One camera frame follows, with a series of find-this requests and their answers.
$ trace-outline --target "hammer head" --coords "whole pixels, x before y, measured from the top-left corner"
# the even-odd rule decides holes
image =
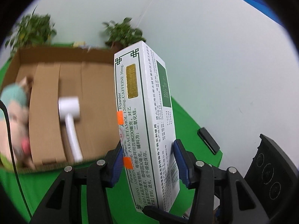
[[[78,97],[60,97],[58,99],[59,118],[64,122],[68,114],[75,119],[80,118],[80,105]]]

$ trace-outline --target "green leaves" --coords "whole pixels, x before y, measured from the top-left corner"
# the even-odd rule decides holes
[[[35,14],[35,9],[31,15],[23,16],[8,33],[9,39],[5,42],[5,46],[10,45],[12,48],[11,56],[19,47],[48,43],[50,38],[57,34],[53,29],[54,23],[50,22],[51,16]]]
[[[135,28],[135,35],[142,36],[142,31],[138,28]]]
[[[126,18],[124,19],[123,23],[127,24],[127,23],[130,22],[131,20],[132,20],[132,18],[128,18],[128,17],[126,17]]]
[[[122,46],[128,47],[139,41],[146,41],[142,37],[142,31],[139,28],[133,29],[130,25],[132,18],[125,18],[122,23],[115,23],[114,21],[103,22],[106,26],[106,33],[110,36],[109,40],[105,43],[110,46],[112,42],[119,42]]]

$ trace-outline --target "white toy hammer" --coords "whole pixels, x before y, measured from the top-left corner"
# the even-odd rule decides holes
[[[61,122],[65,122],[68,141],[75,162],[83,161],[83,156],[77,139],[74,119],[80,118],[78,97],[61,97],[58,99],[58,110]]]

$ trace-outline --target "green tablecloth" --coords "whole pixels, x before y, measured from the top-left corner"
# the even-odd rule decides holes
[[[2,82],[7,67],[8,63],[0,70],[0,82]],[[186,150],[192,151],[197,159],[219,167],[222,152],[219,151],[216,155],[213,155],[197,135],[199,125],[174,99],[172,99],[172,107],[176,137],[181,139]],[[22,189],[32,214],[60,172],[61,170],[55,170],[44,173],[19,175]],[[29,215],[23,203],[14,174],[0,169],[0,180],[18,211],[29,221]],[[158,223],[144,214],[135,211],[124,170],[115,187],[113,189],[107,189],[107,195],[111,213],[118,224]],[[170,212],[175,215],[182,215],[191,206],[193,195],[194,190],[186,189],[180,181],[180,192]],[[82,219],[83,223],[88,223],[86,186],[82,188]]]

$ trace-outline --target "white box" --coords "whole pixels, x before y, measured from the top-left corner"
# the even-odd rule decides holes
[[[140,41],[114,55],[119,130],[135,208],[169,211],[180,190],[165,63]]]

